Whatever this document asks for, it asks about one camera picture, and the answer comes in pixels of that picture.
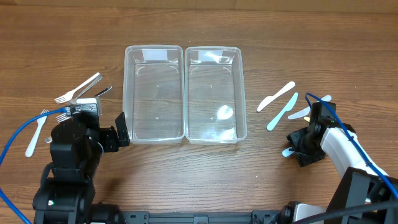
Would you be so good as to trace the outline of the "light blue plastic knife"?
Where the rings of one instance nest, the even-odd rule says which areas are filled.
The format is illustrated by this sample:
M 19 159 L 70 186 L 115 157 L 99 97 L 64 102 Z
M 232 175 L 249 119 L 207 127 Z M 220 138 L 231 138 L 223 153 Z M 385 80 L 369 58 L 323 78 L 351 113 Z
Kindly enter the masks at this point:
M 298 99 L 299 93 L 295 92 L 291 99 L 289 100 L 289 102 L 281 109 L 281 111 L 268 123 L 268 125 L 266 126 L 266 129 L 268 131 L 272 131 L 276 126 L 277 123 L 280 121 L 280 119 L 283 117 L 283 115 L 292 110 L 293 107 L 295 106 L 297 99 Z

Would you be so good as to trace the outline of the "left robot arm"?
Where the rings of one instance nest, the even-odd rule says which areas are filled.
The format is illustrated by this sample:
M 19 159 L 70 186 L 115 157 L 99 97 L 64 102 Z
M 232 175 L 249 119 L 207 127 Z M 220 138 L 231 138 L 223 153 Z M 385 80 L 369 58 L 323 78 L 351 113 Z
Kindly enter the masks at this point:
M 125 223 L 118 205 L 93 202 L 93 179 L 103 154 L 130 143 L 124 113 L 115 123 L 101 128 L 97 115 L 83 112 L 53 128 L 52 162 L 32 203 L 34 223 Z

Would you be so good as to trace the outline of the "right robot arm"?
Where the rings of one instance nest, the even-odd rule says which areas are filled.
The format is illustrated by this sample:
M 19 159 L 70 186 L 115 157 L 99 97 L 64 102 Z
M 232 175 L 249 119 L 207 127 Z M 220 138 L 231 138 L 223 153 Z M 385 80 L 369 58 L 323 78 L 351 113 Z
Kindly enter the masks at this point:
M 364 151 L 351 125 L 342 123 L 336 105 L 315 102 L 289 116 L 308 116 L 308 126 L 287 135 L 300 166 L 329 157 L 341 177 L 327 207 L 289 202 L 275 223 L 397 223 L 397 179 L 389 177 Z

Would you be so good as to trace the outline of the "pale blue plastic knife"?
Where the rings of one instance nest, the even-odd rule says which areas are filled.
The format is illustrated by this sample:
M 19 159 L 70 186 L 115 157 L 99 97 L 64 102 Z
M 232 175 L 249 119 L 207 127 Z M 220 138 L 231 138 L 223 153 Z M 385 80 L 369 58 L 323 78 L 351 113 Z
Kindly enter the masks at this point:
M 330 95 L 326 95 L 324 97 L 322 97 L 323 101 L 331 101 L 331 96 Z M 294 114 L 291 114 L 288 116 L 288 119 L 299 119 L 299 118 L 303 118 L 305 116 L 307 116 L 310 113 L 310 107 L 306 107 Z

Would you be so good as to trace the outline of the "white plastic knife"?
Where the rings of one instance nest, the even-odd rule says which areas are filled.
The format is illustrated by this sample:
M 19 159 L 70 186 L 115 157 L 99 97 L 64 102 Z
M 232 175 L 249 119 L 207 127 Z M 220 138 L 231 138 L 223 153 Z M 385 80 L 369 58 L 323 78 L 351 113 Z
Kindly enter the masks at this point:
M 265 97 L 257 107 L 257 112 L 261 112 L 268 104 L 270 104 L 272 101 L 274 101 L 276 98 L 279 96 L 283 95 L 287 91 L 291 90 L 295 86 L 295 82 L 290 81 L 288 82 L 285 86 L 283 86 L 277 93 L 271 96 Z

